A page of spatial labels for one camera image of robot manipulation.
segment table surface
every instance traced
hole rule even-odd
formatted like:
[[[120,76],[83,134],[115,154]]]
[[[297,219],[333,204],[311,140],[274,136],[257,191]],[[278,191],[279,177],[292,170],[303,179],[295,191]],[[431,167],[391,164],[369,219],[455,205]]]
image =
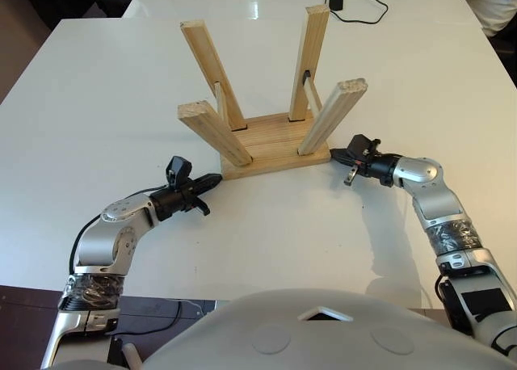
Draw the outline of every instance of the table surface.
[[[172,155],[192,161],[195,177],[220,171],[218,153],[176,118],[180,103],[215,104],[179,21],[62,21],[6,97],[0,284],[60,289],[78,230],[111,202],[162,184]],[[245,116],[287,111],[301,21],[207,25]],[[440,161],[517,287],[517,92],[481,30],[330,22],[320,96],[358,77],[368,91],[330,147],[364,133],[381,151]],[[329,162],[221,183],[204,196],[210,216],[178,213],[142,238],[125,293],[233,299],[317,287],[439,306],[435,256],[409,196],[373,179],[346,187],[346,173]]]
[[[383,23],[450,23],[481,27],[465,0],[381,0]],[[323,0],[132,0],[124,17],[162,19],[294,19],[300,8]],[[384,7],[373,0],[344,0],[345,19],[376,20]]]

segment white shirt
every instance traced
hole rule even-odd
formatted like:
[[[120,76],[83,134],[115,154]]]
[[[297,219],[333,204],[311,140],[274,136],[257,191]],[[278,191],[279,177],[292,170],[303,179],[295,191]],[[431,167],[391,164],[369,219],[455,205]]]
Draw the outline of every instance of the white shirt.
[[[517,13],[517,0],[467,0],[488,37],[501,31]]]

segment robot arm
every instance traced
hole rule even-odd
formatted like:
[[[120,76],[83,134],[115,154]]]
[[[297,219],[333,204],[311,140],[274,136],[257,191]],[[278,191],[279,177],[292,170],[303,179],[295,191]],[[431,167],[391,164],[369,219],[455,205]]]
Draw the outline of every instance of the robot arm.
[[[348,148],[331,150],[333,159],[351,166],[345,184],[360,174],[413,197],[414,211],[436,254],[437,293],[452,327],[517,360],[517,298],[445,184],[442,166],[429,158],[382,154],[376,150],[379,144],[357,135]]]
[[[102,336],[117,327],[118,302],[138,241],[177,211],[198,208],[205,216],[208,206],[199,195],[222,179],[206,174],[191,180],[191,163],[173,157],[166,168],[168,185],[147,196],[129,196],[110,204],[99,222],[78,244],[74,273],[69,276],[58,305],[57,318],[44,355],[42,368],[56,363],[64,340],[75,336]]]

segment electrical tape wrap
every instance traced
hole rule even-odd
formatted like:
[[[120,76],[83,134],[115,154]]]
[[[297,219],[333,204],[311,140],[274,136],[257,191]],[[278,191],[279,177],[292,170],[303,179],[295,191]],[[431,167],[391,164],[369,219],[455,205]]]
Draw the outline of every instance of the electrical tape wrap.
[[[482,247],[481,239],[471,221],[440,223],[427,228],[426,233],[436,255]]]
[[[115,309],[124,287],[122,275],[70,275],[61,295],[59,309],[83,311]]]

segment wooden plank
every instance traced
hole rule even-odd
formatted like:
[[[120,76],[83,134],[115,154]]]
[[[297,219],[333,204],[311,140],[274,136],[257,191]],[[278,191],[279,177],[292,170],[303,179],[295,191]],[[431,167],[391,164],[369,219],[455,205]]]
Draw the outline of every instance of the wooden plank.
[[[304,92],[307,101],[309,101],[310,111],[313,113],[313,117],[316,118],[322,109],[322,101],[310,76],[305,79]]]
[[[326,100],[314,126],[298,148],[298,154],[306,155],[317,151],[360,100],[367,88],[368,85],[362,78],[338,83]]]
[[[214,96],[216,96],[216,83],[219,82],[221,84],[226,96],[229,126],[232,130],[246,129],[246,122],[244,117],[242,117],[241,108],[237,103],[228,77],[226,77],[225,69],[221,64],[219,55],[217,55],[217,50],[213,45],[208,29],[204,25],[204,21],[184,21],[181,22],[180,27]]]
[[[217,100],[217,113],[226,122],[229,126],[229,118],[228,118],[228,104],[226,103],[226,95],[223,91],[223,86],[219,82],[216,82],[214,86],[215,95]]]
[[[311,115],[298,122],[289,122],[288,113],[249,118],[246,122],[247,130],[233,134],[246,147],[253,162],[247,166],[234,166],[221,156],[224,179],[311,166],[330,160],[330,151],[326,145],[322,145],[313,154],[298,156],[298,146],[313,125]]]
[[[178,106],[178,118],[235,166],[251,163],[251,156],[207,101]]]
[[[294,84],[292,85],[291,106],[289,108],[289,119],[291,121],[303,120],[307,114],[308,101],[302,82],[304,72],[308,70],[314,80],[330,13],[329,7],[326,5],[311,6],[305,8],[305,10],[307,14],[301,31],[298,60],[296,61]]]

